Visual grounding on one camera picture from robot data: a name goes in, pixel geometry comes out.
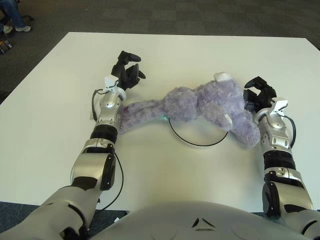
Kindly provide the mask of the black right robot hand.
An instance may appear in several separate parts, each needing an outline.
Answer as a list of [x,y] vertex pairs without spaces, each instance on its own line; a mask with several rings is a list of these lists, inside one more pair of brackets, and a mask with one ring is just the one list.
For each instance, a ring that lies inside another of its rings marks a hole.
[[276,91],[268,83],[257,76],[248,81],[243,90],[244,108],[250,112],[259,112],[261,109],[272,106],[272,98],[276,98]]

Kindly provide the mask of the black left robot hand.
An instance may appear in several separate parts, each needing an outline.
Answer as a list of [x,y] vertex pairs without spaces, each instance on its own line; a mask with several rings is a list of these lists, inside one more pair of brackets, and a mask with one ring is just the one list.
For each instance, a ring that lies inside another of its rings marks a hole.
[[139,69],[139,64],[142,59],[126,51],[121,51],[117,63],[113,66],[111,74],[118,78],[117,87],[123,89],[131,89],[135,87],[140,79],[146,79],[146,76]]

